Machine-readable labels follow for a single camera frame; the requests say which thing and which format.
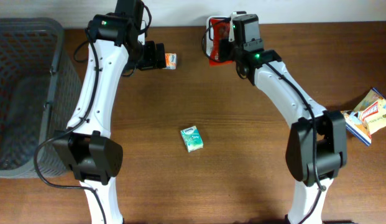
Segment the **orange tissue pack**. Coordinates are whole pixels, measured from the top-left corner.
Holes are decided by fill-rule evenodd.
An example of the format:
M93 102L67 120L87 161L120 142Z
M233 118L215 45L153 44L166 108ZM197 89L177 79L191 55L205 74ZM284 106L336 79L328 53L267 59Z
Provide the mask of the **orange tissue pack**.
M165 69L175 70L177 68L177 54L165 53Z

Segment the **red snack bag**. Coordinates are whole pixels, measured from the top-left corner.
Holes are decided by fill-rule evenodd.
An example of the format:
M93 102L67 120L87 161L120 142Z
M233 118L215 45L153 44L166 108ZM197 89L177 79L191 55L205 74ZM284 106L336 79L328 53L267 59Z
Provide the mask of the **red snack bag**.
M226 32L226 26L224 24L218 25L217 27L214 27L214 31L215 31L214 49L212 51L211 56L215 57L217 59L217 61L215 61L215 60L209 61L209 65L213 67L213 66L219 66L219 65L225 65L225 64L232 63L232 61L220 62L218 60L218 58L219 58L219 54L218 54L219 41L221 39L228 39L229 40L229 32Z

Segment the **green tissue pack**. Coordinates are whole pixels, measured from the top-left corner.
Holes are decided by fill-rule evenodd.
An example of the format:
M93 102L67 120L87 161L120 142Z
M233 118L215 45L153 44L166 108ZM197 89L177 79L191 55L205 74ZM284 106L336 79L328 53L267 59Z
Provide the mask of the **green tissue pack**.
M203 148L204 143L196 126L183 129L180 133L188 152Z

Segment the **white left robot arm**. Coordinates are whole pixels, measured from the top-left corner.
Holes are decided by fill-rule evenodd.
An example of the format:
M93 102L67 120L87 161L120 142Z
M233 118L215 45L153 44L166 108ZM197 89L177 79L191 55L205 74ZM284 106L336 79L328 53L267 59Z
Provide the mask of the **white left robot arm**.
M123 148L111 140L111 115L121 78L136 70L167 66L165 47L145 41L150 22L143 1L118 1L114 12L97 14L85 29L88 59L76 108L64 131L52 141L85 192L93 223L123 223L117 201L116 177Z

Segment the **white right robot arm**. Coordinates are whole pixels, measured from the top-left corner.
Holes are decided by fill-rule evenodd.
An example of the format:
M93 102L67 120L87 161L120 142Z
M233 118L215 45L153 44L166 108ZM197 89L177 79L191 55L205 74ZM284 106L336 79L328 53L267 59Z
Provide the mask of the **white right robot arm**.
M345 119L312 99L281 56L264 48L257 15L237 11L225 21L230 33L224 59L235 62L240 78L266 94L290 128L285 160L295 191L285 221L322 223L327 191L347 163Z

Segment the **white barcode scanner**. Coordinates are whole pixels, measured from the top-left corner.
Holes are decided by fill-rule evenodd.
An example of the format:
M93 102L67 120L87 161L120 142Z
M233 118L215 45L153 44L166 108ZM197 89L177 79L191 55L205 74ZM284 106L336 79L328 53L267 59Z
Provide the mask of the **white barcode scanner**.
M215 57L212 57L212 51L214 49L214 27L218 25L225 25L226 32L229 32L230 17L225 16L209 16L206 20L206 30L202 37L201 47L204 55L209 58L209 61L217 61Z

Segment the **grey plastic basket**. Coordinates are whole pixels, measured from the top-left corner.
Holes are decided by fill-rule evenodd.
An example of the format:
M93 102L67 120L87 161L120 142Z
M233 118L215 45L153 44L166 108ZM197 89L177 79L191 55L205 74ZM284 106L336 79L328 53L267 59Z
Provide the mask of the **grey plastic basket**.
M0 179L37 177L34 152L66 128L80 91L57 21L0 19Z

